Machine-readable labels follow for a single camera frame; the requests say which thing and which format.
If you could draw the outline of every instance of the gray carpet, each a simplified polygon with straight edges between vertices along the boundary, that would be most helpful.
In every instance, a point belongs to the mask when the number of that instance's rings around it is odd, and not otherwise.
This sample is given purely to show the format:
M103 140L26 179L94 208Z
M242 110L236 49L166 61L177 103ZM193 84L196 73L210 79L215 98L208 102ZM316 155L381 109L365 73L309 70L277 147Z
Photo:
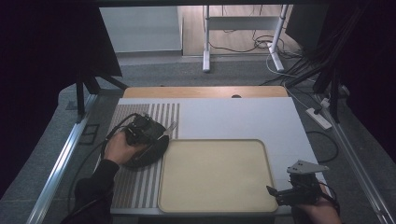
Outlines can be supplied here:
M285 66L290 67L295 60L285 61ZM144 65L123 65L121 71L122 82L129 86L250 86L260 85L265 80L276 77L268 71L262 59L254 61L215 62L211 64L210 74L202 72L201 63L155 63ZM100 80L101 86L114 89L111 84ZM303 91L311 91L313 82L305 81L299 85ZM294 89L291 91L300 101L309 106L316 107L306 94ZM84 136L72 156L63 181L59 186L44 223L59 223L67 214L67 194L71 181L82 160L94 146L105 137L112 113L121 97L121 91L103 91L94 105L94 113L89 125L98 125L97 135ZM25 223L29 217L35 200L44 187L50 171L64 146L74 122L77 119L74 87L63 90L59 97L59 106L56 110L48 129L37 144L34 153L21 170L19 176L10 186L5 196L0 201L1 223ZM321 131L321 128L305 114L306 108L296 102L296 108L306 131ZM364 129L358 120L347 108L344 101L340 101L340 120L343 124L354 148L357 149L371 178L376 183L380 193L385 198L390 211L396 211L396 165L386 152ZM311 133L308 135L312 148L319 160L332 155L334 145L327 138ZM78 178L92 173L93 166L98 158L98 151L94 153L83 166ZM344 154L340 149L336 160L325 163L330 167L324 175L335 191L341 204L341 216L345 223L379 223L370 203L365 197L357 178L351 170ZM135 217L115 217L115 223L136 223ZM278 217L276 223L292 223L290 217Z

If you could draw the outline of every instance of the power strip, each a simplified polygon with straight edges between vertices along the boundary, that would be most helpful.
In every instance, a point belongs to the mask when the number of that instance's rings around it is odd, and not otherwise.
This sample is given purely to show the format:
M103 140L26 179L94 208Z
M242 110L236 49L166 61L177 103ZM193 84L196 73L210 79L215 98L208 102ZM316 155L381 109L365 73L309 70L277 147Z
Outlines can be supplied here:
M320 114L315 114L315 109L314 108L309 108L305 111L309 117L314 119L320 127L324 130L328 130L332 127L332 125L327 121L325 118L323 118Z

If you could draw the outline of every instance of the beige tray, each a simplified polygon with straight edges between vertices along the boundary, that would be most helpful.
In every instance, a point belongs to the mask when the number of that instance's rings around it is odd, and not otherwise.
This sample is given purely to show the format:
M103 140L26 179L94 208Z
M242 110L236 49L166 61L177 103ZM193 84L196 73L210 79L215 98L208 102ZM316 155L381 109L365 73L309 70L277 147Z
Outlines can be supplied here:
M274 212L260 140L172 140L163 157L159 207L166 213Z

